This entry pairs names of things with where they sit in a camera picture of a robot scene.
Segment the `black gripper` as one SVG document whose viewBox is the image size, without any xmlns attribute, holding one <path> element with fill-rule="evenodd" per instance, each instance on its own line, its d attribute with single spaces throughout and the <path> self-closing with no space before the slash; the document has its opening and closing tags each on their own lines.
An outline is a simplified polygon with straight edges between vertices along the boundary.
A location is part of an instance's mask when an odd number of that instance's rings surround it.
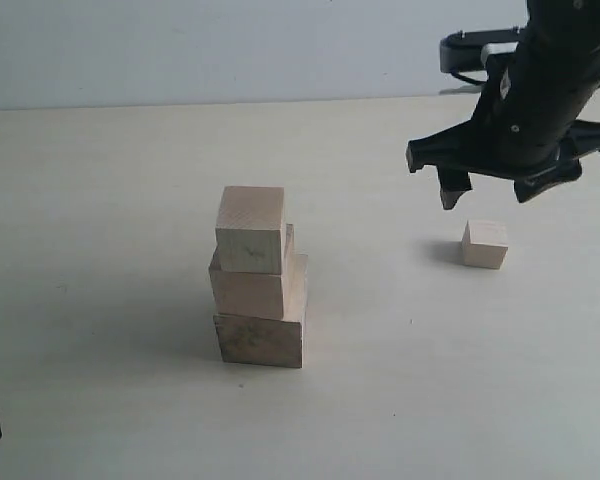
<svg viewBox="0 0 600 480">
<path fill-rule="evenodd" d="M 444 210 L 473 190 L 471 174 L 512 181 L 526 203 L 577 181 L 582 158 L 600 153 L 600 122 L 578 117 L 599 88 L 600 50 L 577 58 L 519 45 L 491 61 L 469 120 L 408 142 L 408 169 L 436 168 Z"/>
</svg>

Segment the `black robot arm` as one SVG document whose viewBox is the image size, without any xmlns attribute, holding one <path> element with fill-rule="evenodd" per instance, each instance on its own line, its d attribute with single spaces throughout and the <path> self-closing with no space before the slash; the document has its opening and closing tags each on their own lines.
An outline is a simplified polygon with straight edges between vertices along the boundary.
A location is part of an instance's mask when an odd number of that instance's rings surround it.
<svg viewBox="0 0 600 480">
<path fill-rule="evenodd" d="M 600 122 L 579 114 L 600 88 L 600 1 L 529 1 L 522 28 L 457 32 L 439 45 L 442 72 L 481 89 L 469 120 L 411 140 L 415 173 L 437 170 L 453 209 L 473 174 L 512 181 L 518 202 L 578 180 L 600 153 Z"/>
</svg>

